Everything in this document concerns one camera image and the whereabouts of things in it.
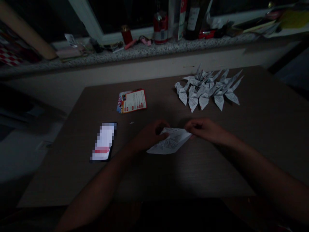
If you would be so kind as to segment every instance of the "hand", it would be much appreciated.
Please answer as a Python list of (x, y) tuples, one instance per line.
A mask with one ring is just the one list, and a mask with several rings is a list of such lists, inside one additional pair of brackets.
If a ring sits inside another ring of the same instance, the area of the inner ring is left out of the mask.
[(227, 145), (233, 138), (231, 133), (224, 130), (209, 118), (191, 119), (186, 123), (184, 128), (193, 135), (218, 145)]
[(149, 149), (158, 142), (165, 140), (169, 136), (169, 133), (159, 135), (164, 127), (170, 127), (164, 119), (148, 124), (130, 141), (131, 148), (135, 152), (139, 152)]

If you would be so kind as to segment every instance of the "yellow paper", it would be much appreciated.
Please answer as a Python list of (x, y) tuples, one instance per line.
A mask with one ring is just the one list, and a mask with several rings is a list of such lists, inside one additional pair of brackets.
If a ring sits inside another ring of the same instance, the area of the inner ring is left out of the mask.
[(309, 23), (309, 11), (286, 10), (279, 21), (284, 29), (302, 28)]

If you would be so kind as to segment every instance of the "person's left hand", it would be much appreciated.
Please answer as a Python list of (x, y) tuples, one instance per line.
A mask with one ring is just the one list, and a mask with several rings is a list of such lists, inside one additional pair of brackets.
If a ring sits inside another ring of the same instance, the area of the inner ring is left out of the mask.
[(148, 124), (130, 141), (130, 147), (135, 152), (140, 152), (151, 148), (162, 140), (165, 140), (169, 136), (169, 133), (159, 135), (164, 127), (170, 127), (168, 122), (164, 119)]

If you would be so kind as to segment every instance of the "gray table surface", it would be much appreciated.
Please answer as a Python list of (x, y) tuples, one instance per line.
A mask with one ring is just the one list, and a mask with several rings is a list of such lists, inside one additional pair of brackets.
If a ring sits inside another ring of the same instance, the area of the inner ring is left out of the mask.
[[(230, 70), (228, 77), (240, 69)], [(165, 118), (181, 128), (209, 117), (258, 149), (283, 170), (309, 184), (309, 103), (259, 66), (244, 68), (236, 89), (240, 106), (210, 100), (193, 113), (178, 99), (178, 77), (93, 86), (84, 89), (18, 207), (68, 205), (105, 165), (89, 157), (103, 122), (117, 122), (112, 155), (147, 123)], [(119, 92), (145, 89), (148, 109), (116, 112)], [(119, 201), (254, 195), (237, 170), (209, 142), (189, 140), (175, 154), (146, 154), (136, 160), (115, 194)]]

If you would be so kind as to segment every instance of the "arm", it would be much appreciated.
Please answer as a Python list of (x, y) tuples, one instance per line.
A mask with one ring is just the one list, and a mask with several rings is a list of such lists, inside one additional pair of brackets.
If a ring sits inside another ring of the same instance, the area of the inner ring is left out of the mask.
[(156, 130), (169, 127), (164, 120), (147, 125), (82, 189), (66, 209), (55, 231), (69, 231), (93, 222), (108, 206), (136, 154), (168, 137)]
[(256, 189), (291, 218), (309, 224), (308, 186), (208, 118), (192, 119), (185, 129), (195, 136), (225, 147), (229, 151), (229, 160), (240, 168)]

